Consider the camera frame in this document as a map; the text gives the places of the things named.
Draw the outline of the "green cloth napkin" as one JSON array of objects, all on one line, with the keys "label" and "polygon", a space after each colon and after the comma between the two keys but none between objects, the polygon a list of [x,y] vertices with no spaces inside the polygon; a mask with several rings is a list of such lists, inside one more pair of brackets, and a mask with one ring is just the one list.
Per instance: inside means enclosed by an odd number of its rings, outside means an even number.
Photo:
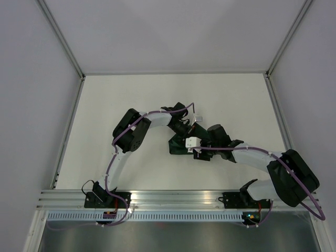
[{"label": "green cloth napkin", "polygon": [[169,128],[175,133],[172,138],[169,139],[169,153],[171,155],[190,155],[185,147],[185,140],[189,137],[197,137],[201,140],[210,140],[207,130],[201,127],[199,124],[193,125],[183,124],[178,122],[174,125],[169,125]]}]

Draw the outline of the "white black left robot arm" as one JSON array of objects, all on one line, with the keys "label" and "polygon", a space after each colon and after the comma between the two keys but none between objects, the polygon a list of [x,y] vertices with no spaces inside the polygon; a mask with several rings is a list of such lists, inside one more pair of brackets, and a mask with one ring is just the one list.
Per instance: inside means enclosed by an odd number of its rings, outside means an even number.
[{"label": "white black left robot arm", "polygon": [[129,156],[141,146],[150,129],[170,127],[175,133],[189,131],[189,126],[183,121],[189,108],[194,108],[194,104],[185,106],[178,102],[174,107],[161,107],[149,112],[129,109],[112,132],[112,159],[104,175],[93,182],[91,191],[85,193],[84,207],[113,208],[116,203],[125,202],[116,190]]}]

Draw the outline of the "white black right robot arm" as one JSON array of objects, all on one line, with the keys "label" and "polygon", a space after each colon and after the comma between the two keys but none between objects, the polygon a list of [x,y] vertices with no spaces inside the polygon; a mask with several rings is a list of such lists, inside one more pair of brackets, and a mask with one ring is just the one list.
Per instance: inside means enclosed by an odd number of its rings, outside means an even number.
[{"label": "white black right robot arm", "polygon": [[300,154],[288,149],[285,152],[266,151],[242,140],[231,140],[220,124],[207,130],[207,137],[186,138],[185,146],[195,159],[209,161],[219,155],[224,160],[254,167],[268,173],[268,180],[253,179],[243,185],[239,200],[245,207],[258,201],[280,199],[291,207],[299,205],[320,182]]}]

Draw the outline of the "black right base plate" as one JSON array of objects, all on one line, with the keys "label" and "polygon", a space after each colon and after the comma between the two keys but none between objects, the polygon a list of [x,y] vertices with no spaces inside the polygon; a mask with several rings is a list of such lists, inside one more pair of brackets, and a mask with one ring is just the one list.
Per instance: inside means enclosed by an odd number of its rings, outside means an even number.
[{"label": "black right base plate", "polygon": [[271,206],[270,200],[256,201],[241,192],[223,192],[218,200],[224,204],[225,209],[269,209]]}]

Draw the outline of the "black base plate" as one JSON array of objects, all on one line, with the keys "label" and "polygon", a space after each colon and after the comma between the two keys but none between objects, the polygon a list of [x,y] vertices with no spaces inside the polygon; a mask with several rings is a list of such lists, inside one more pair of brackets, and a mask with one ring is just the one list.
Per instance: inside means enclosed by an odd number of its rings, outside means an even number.
[{"label": "black base plate", "polygon": [[218,200],[224,204],[225,209],[269,209],[271,206],[270,200],[256,201],[241,192],[223,192]]},{"label": "black base plate", "polygon": [[103,195],[98,197],[94,192],[88,192],[86,194],[86,199],[84,203],[84,208],[117,208],[125,209],[126,206],[129,206],[131,202],[131,193],[130,192],[115,192],[115,196],[110,194]]}]

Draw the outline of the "aluminium frame rail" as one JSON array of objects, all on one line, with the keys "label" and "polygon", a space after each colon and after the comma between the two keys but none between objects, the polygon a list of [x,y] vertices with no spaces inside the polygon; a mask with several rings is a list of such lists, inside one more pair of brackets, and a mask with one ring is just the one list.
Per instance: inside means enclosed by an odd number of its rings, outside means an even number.
[{"label": "aluminium frame rail", "polygon": [[[235,203],[237,190],[128,190],[118,191],[131,208],[149,210],[214,211],[244,209]],[[95,196],[81,190],[44,190],[36,203],[37,209],[77,210],[96,208]]]}]

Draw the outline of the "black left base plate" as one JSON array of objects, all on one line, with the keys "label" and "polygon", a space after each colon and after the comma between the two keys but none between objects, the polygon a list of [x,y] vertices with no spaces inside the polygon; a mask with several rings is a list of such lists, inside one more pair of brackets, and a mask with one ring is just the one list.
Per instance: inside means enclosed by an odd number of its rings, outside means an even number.
[{"label": "black left base plate", "polygon": [[84,203],[84,208],[117,208],[125,209],[126,206],[129,206],[131,202],[131,193],[130,192],[115,192],[115,196],[110,194],[103,195],[98,197],[94,192],[88,192],[86,194],[86,199]]}]

